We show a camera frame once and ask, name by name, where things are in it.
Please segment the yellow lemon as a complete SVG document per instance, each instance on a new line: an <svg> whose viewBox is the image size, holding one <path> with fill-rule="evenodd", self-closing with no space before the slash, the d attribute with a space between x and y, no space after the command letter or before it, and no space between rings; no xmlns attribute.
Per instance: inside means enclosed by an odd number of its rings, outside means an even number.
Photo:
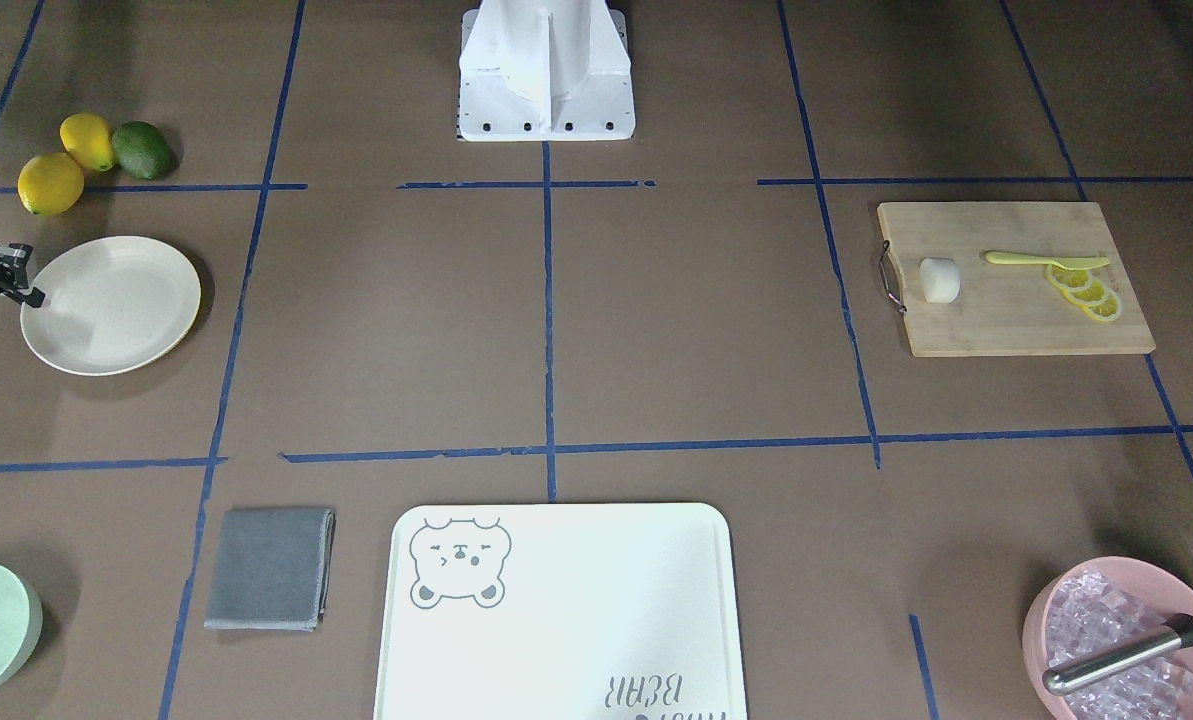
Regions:
<svg viewBox="0 0 1193 720"><path fill-rule="evenodd" d="M33 156L17 174L17 195L30 215L55 217L84 195L84 169L67 153Z"/></svg>
<svg viewBox="0 0 1193 720"><path fill-rule="evenodd" d="M58 136L64 151L85 170L103 173L116 167L112 129L101 114L70 114L60 123Z"/></svg>

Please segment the wooden cutting board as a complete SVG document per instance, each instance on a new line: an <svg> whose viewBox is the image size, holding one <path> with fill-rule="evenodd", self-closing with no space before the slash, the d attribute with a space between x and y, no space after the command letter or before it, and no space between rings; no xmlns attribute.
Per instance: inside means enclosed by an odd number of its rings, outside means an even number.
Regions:
<svg viewBox="0 0 1193 720"><path fill-rule="evenodd" d="M880 274L892 283L915 356L1139 355L1157 346L1095 201L884 201L878 219ZM1049 286L1045 266L985 263L989 250L1109 257L1092 272L1120 293L1121 318L1094 322ZM960 266L952 304L926 304L925 257Z"/></svg>

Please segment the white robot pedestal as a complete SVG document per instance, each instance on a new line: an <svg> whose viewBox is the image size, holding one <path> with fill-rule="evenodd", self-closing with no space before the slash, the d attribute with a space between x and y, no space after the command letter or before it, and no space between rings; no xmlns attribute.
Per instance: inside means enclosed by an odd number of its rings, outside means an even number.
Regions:
<svg viewBox="0 0 1193 720"><path fill-rule="evenodd" d="M458 66L460 139L633 136L628 23L605 1L482 1L462 17Z"/></svg>

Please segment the yellow lemon front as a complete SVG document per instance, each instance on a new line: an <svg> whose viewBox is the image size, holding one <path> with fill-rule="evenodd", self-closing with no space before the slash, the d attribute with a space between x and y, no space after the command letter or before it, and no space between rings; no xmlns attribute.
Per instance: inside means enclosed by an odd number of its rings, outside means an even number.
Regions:
<svg viewBox="0 0 1193 720"><path fill-rule="evenodd" d="M33 156L17 174L17 195L30 215L55 217L84 195L84 169L67 153Z"/></svg>

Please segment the green avocado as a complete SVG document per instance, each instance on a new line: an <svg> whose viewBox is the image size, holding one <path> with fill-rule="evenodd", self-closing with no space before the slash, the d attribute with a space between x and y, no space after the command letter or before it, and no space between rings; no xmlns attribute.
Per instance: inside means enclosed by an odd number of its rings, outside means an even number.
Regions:
<svg viewBox="0 0 1193 720"><path fill-rule="evenodd" d="M143 120L130 120L116 128L111 143L117 163L130 176L142 181L160 181L177 170L177 153L161 129Z"/></svg>

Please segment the pink bowl with ice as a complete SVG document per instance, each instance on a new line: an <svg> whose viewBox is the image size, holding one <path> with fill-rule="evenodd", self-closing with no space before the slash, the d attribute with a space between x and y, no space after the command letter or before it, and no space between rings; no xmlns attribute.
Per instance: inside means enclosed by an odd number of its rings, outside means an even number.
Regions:
<svg viewBox="0 0 1193 720"><path fill-rule="evenodd" d="M1049 719L1193 719L1193 588L1148 561L1102 557L1059 575L1021 641Z"/></svg>

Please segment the yellow lemon back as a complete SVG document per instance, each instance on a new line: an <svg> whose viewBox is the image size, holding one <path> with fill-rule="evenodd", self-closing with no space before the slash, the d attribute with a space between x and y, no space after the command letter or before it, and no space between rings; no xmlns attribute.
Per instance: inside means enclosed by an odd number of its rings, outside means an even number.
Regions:
<svg viewBox="0 0 1193 720"><path fill-rule="evenodd" d="M112 129L101 114L70 114L60 123L58 136L64 151L85 170L103 173L116 167Z"/></svg>

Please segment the cream bear tray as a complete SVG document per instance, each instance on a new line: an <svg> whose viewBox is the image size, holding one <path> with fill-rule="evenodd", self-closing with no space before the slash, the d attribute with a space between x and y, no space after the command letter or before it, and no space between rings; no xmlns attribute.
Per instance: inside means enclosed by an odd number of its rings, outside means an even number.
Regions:
<svg viewBox="0 0 1193 720"><path fill-rule="evenodd" d="M418 505L387 569L377 719L750 715L713 505Z"/></svg>

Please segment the lemon slices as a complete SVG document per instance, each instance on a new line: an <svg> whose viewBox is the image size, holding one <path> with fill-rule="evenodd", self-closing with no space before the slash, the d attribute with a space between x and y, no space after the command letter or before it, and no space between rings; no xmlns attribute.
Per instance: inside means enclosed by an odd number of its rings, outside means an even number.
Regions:
<svg viewBox="0 0 1193 720"><path fill-rule="evenodd" d="M1092 271L1071 271L1047 265L1044 277L1064 302L1073 304L1094 322L1112 323L1121 318L1125 304L1109 284L1100 281Z"/></svg>

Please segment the metal ice scoop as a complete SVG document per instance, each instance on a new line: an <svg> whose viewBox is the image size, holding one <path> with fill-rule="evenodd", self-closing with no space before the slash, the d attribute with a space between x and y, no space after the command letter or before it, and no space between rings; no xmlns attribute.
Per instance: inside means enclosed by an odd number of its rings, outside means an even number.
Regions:
<svg viewBox="0 0 1193 720"><path fill-rule="evenodd" d="M1104 650L1086 653L1049 668L1041 674L1041 687L1053 696L1084 691L1086 688L1113 676L1149 664L1177 650L1193 647L1193 616L1175 614L1163 623L1150 626Z"/></svg>

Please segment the grey folded cloth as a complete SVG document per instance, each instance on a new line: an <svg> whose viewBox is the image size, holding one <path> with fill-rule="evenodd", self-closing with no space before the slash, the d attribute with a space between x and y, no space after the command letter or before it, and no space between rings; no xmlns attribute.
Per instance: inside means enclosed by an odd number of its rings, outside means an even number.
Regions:
<svg viewBox="0 0 1193 720"><path fill-rule="evenodd" d="M324 614L336 511L247 507L221 521L204 628L313 632Z"/></svg>

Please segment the cream round plate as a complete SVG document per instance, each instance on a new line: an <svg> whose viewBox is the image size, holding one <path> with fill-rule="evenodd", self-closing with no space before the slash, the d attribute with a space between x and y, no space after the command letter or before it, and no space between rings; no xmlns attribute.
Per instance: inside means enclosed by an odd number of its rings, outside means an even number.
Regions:
<svg viewBox="0 0 1193 720"><path fill-rule="evenodd" d="M74 375L117 375L154 364L194 325L203 288L168 243L111 236L62 252L35 275L41 308L23 308L23 339L43 364Z"/></svg>

